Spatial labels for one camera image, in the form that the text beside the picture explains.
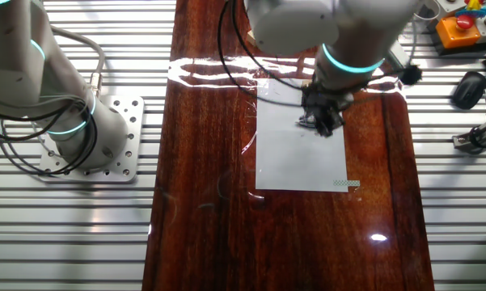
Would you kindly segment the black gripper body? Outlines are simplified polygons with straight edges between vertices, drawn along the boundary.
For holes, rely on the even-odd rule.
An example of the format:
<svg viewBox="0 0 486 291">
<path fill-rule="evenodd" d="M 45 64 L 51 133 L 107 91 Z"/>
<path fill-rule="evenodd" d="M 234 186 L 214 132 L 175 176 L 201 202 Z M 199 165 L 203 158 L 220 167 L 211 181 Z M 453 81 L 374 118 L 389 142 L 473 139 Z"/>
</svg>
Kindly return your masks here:
<svg viewBox="0 0 486 291">
<path fill-rule="evenodd" d="M 313 116 L 318 109 L 340 113 L 349 108 L 353 102 L 353 94 L 349 92 L 342 95 L 331 95 L 323 93 L 319 88 L 311 84 L 302 86 L 301 105 L 305 117 Z"/>
</svg>

